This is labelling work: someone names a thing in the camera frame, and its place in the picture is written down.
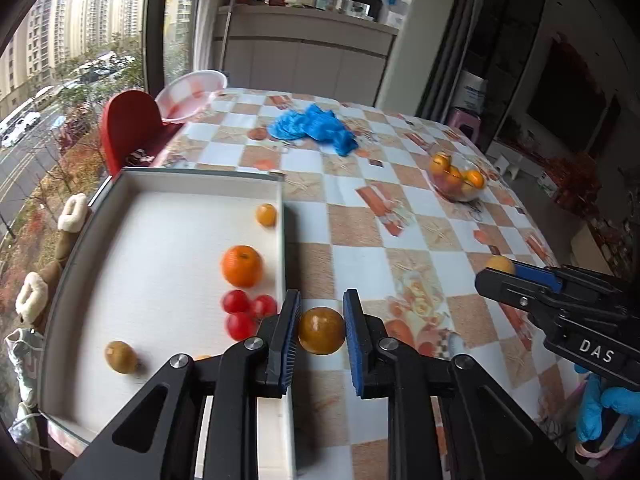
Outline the small orange fruit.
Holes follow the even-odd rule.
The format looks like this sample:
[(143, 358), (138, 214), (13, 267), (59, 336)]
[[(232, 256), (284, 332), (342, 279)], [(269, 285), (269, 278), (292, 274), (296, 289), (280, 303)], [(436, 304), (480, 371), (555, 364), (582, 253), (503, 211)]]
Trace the small orange fruit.
[(506, 274), (515, 273), (514, 262), (505, 256), (493, 255), (486, 262), (486, 268), (496, 270)]

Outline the brown-yellow kiwi fruit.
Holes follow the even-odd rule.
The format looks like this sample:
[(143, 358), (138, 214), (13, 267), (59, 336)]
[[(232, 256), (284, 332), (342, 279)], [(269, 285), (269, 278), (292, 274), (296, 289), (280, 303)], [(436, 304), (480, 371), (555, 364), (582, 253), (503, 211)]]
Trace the brown-yellow kiwi fruit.
[(138, 365), (138, 357), (134, 349), (126, 342), (110, 341), (104, 349), (107, 365), (119, 374), (132, 374)]

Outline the red cherry tomato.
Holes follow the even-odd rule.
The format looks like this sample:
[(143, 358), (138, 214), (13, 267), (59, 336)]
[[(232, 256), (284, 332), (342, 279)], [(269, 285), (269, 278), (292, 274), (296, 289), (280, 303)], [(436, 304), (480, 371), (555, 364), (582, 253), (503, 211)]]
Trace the red cherry tomato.
[(246, 312), (233, 312), (227, 315), (226, 330), (235, 341), (243, 341), (254, 337), (257, 333), (257, 322)]
[(224, 312), (229, 314), (250, 313), (250, 310), (252, 310), (252, 300), (241, 289), (229, 290), (221, 298), (220, 303)]

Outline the tan round fruit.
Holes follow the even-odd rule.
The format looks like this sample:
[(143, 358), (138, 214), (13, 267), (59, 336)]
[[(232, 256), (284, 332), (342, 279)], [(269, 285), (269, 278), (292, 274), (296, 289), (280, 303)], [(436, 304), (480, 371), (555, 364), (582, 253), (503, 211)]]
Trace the tan round fruit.
[(311, 354), (328, 356), (337, 352), (344, 340), (344, 318), (331, 308), (312, 308), (299, 319), (298, 342)]

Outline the orange in bowl right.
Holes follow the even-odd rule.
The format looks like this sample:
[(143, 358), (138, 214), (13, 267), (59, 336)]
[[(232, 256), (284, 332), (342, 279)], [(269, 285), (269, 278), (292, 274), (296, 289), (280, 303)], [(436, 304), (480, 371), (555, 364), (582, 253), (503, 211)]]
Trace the orange in bowl right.
[(480, 170), (466, 170), (462, 174), (462, 177), (465, 184), (472, 186), (472, 188), (476, 188), (477, 190), (482, 190), (486, 185), (485, 176)]

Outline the orange in bowl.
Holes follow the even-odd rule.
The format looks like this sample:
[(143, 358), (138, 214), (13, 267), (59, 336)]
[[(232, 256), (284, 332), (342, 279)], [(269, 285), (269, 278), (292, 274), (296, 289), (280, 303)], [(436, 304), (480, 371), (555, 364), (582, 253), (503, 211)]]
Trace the orange in bowl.
[(451, 167), (451, 156), (447, 153), (436, 153), (431, 157), (430, 171), (432, 174), (448, 174)]
[(472, 186), (472, 188), (476, 188), (477, 190), (482, 190), (486, 185), (485, 176), (480, 170), (466, 170), (462, 174), (462, 177), (465, 184)]

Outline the glass fruit bowl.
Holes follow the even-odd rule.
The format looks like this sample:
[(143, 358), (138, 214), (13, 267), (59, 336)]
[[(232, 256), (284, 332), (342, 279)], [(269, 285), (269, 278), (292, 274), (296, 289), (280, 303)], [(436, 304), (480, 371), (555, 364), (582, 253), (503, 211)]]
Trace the glass fruit bowl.
[[(447, 153), (451, 156), (451, 167), (448, 174), (431, 173), (431, 157), (436, 153)], [(433, 185), (435, 190), (439, 192), (442, 197), (445, 197), (446, 200), (450, 200), (450, 202), (456, 203), (469, 203), (472, 202), (472, 200), (476, 200), (480, 197), (480, 193), (484, 191), (488, 183), (488, 177), (486, 177), (484, 172), (480, 170), (483, 172), (486, 179), (485, 188), (483, 188), (482, 190), (477, 190), (476, 188), (472, 188), (472, 186), (465, 184), (462, 174), (466, 170), (470, 169), (480, 170), (480, 166), (473, 162), (469, 157), (465, 157), (458, 153), (436, 151), (430, 156), (430, 161), (427, 164), (426, 173), (431, 185)]]

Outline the red tomato in tray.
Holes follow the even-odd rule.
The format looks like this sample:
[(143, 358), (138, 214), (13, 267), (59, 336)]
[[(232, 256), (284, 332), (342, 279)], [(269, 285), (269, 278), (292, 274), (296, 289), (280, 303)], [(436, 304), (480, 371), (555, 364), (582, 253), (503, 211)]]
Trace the red tomato in tray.
[(256, 320), (269, 318), (278, 313), (278, 303), (269, 295), (259, 295), (252, 302), (252, 313)]

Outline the white shallow box tray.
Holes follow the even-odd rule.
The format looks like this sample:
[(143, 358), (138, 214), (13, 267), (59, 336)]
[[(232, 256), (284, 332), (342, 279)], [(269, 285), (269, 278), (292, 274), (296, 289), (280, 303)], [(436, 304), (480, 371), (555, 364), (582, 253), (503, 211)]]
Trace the white shallow box tray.
[[(255, 219), (261, 204), (282, 207), (280, 174), (126, 169), (101, 193), (80, 231), (51, 304), (39, 406), (63, 434), (88, 448), (145, 383), (176, 354), (221, 356), (237, 342), (226, 330), (226, 292), (269, 295), (281, 310), (284, 232)], [(262, 280), (237, 288), (221, 273), (231, 247), (253, 247)], [(132, 374), (107, 365), (110, 341), (138, 357)], [(195, 476), (203, 476), (209, 420), (198, 438)], [(291, 397), (257, 401), (258, 476), (295, 474)]]

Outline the checkered plastic tablecloth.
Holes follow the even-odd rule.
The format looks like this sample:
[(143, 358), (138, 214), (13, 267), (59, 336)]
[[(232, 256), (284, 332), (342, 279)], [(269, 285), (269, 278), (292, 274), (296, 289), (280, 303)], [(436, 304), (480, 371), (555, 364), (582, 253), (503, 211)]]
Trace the checkered plastic tablecloth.
[[(342, 157), (309, 138), (267, 127), (311, 104), (355, 135)], [(488, 183), (469, 203), (446, 200), (427, 177), (436, 151), (480, 166)], [(506, 390), (552, 442), (570, 449), (566, 401), (579, 384), (523, 313), (477, 295), (493, 256), (552, 266), (555, 256), (518, 196), (457, 131), (437, 122), (321, 96), (230, 89), (199, 112), (158, 156), (161, 167), (275, 171), (291, 213), (286, 270), (305, 308), (339, 309), (345, 290), (363, 310), (427, 356), (464, 352)]]

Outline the large orange upper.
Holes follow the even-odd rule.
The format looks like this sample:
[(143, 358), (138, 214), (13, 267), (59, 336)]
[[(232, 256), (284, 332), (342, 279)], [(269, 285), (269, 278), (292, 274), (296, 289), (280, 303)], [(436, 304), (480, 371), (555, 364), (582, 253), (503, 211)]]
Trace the large orange upper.
[(229, 248), (222, 255), (220, 268), (224, 279), (237, 288), (252, 288), (264, 275), (262, 256), (246, 245)]

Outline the pink plastic stool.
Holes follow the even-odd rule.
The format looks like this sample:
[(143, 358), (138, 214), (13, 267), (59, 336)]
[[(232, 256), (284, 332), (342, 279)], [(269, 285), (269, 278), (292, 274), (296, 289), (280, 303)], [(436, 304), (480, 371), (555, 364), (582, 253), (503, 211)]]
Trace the pink plastic stool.
[(480, 118), (461, 108), (452, 108), (447, 117), (446, 125), (460, 130), (473, 143), (480, 137)]

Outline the small yellow-orange tomato in tray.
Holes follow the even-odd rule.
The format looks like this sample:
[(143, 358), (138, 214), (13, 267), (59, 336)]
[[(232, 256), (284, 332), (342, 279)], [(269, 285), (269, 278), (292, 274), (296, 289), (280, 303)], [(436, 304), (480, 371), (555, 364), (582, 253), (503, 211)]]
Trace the small yellow-orange tomato in tray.
[(277, 208), (268, 203), (261, 204), (255, 211), (255, 218), (261, 226), (264, 226), (265, 228), (272, 228), (277, 223)]

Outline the white sideboard cabinet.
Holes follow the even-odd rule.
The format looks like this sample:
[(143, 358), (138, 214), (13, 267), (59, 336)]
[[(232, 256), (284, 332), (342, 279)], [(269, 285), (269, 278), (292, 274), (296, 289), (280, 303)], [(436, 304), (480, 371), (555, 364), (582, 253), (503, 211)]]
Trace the white sideboard cabinet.
[(214, 61), (231, 87), (372, 105), (396, 28), (335, 12), (241, 4), (218, 9)]

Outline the white pink chair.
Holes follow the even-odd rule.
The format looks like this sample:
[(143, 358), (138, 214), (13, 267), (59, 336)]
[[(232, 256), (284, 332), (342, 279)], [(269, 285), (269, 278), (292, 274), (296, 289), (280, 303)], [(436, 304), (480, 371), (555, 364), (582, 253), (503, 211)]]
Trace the white pink chair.
[(178, 77), (155, 98), (163, 122), (188, 122), (228, 86), (218, 70), (196, 70)]

